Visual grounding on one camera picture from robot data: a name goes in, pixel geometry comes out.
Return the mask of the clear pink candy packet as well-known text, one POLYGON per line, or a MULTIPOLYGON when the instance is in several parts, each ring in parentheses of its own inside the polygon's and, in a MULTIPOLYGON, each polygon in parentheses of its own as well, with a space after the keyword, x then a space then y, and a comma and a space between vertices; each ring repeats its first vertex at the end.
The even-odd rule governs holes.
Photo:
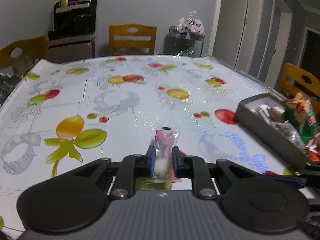
POLYGON ((169 184, 179 181, 175 177, 172 164, 172 148, 178 142, 179 133, 170 127, 157 129, 153 140, 155 147, 155 164, 153 174, 146 179, 147 185, 169 184))

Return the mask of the orange foil snack stick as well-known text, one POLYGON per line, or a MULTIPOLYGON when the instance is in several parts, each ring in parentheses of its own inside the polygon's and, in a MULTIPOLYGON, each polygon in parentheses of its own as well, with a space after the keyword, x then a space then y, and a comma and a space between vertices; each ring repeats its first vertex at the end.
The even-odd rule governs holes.
POLYGON ((313 162, 319 162, 319 140, 311 139, 306 145, 306 155, 313 162))

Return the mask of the white label snack packet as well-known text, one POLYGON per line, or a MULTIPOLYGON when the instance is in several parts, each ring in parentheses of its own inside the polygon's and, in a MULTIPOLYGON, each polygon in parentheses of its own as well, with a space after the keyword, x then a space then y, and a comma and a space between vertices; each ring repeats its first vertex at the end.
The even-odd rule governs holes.
POLYGON ((305 144, 302 141, 298 131, 288 121, 285 122, 272 122, 272 127, 281 133, 289 142, 297 148, 304 149, 305 144))

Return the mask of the dark chocolate bar wrapper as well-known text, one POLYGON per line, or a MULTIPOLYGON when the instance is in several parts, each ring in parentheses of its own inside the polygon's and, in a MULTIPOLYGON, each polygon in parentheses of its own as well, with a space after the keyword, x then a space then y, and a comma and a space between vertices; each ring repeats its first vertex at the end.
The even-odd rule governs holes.
POLYGON ((259 115, 262 119, 264 119, 265 121, 270 121, 270 115, 268 113, 268 110, 266 108, 263 108, 261 106, 258 106, 257 108, 255 108, 255 113, 257 115, 259 115))

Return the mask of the green chip bag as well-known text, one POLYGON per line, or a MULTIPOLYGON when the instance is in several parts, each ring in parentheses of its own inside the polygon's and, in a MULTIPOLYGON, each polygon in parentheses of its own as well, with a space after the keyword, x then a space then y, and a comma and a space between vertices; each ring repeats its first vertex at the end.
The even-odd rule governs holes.
POLYGON ((301 92, 285 101, 284 119, 297 130, 304 144, 318 133, 318 121, 311 100, 301 92))

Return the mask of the small brown snack packet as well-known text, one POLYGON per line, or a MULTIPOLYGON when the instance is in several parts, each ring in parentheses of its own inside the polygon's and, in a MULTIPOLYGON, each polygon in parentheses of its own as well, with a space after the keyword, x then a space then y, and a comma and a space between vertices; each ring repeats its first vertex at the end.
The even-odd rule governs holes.
POLYGON ((284 112, 279 107, 271 107, 267 109, 270 119, 276 122, 284 122, 284 112))

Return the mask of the grey cardboard box tray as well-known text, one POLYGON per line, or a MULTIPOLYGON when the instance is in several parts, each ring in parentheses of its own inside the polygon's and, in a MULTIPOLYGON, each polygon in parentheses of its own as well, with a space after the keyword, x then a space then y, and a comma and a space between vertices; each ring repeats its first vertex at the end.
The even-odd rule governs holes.
POLYGON ((284 103, 271 93, 258 94, 239 102, 235 113, 236 120, 289 166, 297 170, 312 166, 319 168, 319 162, 312 161, 301 148, 287 139, 283 132, 259 114, 258 110, 263 105, 284 109, 284 103))

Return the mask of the fruit pattern tablecloth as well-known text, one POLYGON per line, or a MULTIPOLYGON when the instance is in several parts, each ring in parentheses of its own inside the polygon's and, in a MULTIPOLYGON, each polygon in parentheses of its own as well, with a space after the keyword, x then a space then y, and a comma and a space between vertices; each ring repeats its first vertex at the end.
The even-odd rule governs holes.
POLYGON ((289 174, 234 120, 241 100, 269 91, 210 57, 40 61, 1 107, 1 230, 23 232, 16 201, 26 188, 101 157, 143 154, 163 127, 186 155, 289 174))

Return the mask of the wooden chair right side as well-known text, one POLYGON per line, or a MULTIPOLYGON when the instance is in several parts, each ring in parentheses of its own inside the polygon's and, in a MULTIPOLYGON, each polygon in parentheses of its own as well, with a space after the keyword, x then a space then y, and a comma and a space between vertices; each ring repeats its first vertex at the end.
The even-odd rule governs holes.
POLYGON ((319 114, 319 80, 306 70, 286 63, 280 76, 276 91, 296 96, 301 92, 311 100, 315 115, 319 114))

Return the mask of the wooden chair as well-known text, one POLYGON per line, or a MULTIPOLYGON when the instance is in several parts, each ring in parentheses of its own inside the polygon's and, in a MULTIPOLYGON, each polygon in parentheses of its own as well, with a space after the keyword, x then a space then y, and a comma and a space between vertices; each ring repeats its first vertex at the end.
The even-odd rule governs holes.
POLYGON ((141 24, 110 25, 108 29, 108 54, 153 55, 157 27, 141 24))
POLYGON ((49 39, 46 36, 13 42, 1 49, 1 70, 11 68, 19 77, 25 77, 36 60, 47 59, 49 39))
POLYGON ((306 70, 286 63, 280 76, 276 91, 296 96, 301 92, 311 100, 315 115, 319 114, 319 80, 306 70))

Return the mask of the glass side cart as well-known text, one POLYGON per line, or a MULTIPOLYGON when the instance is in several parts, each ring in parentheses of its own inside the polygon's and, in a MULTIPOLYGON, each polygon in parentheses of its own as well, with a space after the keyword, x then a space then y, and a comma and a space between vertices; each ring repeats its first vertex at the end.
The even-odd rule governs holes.
POLYGON ((203 45, 204 35, 181 32, 172 25, 166 36, 164 52, 173 56, 201 57, 203 45))

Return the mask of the wooden chair far middle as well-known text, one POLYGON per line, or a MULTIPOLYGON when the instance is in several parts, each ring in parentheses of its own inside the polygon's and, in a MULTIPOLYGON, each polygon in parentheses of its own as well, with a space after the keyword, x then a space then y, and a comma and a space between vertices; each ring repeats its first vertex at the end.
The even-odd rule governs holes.
POLYGON ((153 55, 157 27, 141 24, 110 25, 108 29, 108 54, 153 55))

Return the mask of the black water dispenser cabinet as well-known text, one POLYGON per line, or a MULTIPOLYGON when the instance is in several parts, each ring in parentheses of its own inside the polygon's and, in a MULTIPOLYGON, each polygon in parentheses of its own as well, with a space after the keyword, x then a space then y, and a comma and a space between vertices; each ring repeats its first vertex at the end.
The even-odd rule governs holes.
POLYGON ((70 0, 54 5, 53 30, 48 31, 47 60, 67 63, 95 57, 97 0, 70 0))

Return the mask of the white Dove plastic bag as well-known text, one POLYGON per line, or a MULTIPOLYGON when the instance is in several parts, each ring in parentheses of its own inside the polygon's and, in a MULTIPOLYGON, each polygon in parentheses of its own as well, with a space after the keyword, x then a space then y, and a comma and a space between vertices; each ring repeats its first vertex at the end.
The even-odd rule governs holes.
POLYGON ((191 11, 187 16, 180 18, 177 30, 179 34, 188 34, 201 38, 205 36, 204 25, 197 18, 197 11, 191 11))

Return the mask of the black plastic bag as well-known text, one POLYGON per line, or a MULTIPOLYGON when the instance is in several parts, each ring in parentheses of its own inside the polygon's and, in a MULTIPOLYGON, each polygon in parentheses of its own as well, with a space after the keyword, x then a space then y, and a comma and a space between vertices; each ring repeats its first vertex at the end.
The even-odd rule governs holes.
POLYGON ((0 104, 6 101, 11 92, 21 82, 21 78, 15 74, 4 74, 0 75, 0 104))

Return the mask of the wooden chair far left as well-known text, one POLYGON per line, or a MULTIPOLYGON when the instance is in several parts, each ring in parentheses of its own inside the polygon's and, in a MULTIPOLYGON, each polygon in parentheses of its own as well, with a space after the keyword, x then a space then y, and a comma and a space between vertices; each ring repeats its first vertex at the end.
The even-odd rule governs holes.
POLYGON ((19 77, 25 77, 36 60, 47 59, 49 39, 46 36, 13 42, 1 49, 1 70, 11 68, 19 77))

